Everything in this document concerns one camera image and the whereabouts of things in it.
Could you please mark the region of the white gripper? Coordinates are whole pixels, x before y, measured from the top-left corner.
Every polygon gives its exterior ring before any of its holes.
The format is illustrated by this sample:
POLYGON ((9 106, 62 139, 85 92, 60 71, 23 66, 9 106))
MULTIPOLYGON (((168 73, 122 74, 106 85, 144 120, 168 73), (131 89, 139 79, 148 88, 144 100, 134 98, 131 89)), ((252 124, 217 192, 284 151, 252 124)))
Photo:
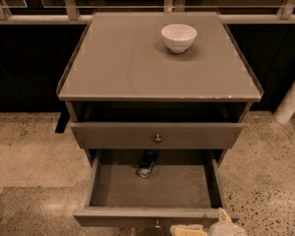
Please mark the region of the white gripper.
MULTIPOLYGON (((248 236, 245 229, 231 222, 231 217, 220 207, 218 209, 218 220, 208 231, 208 236, 248 236)), ((203 227, 199 224, 172 225, 170 227, 172 236, 207 236, 203 227)))

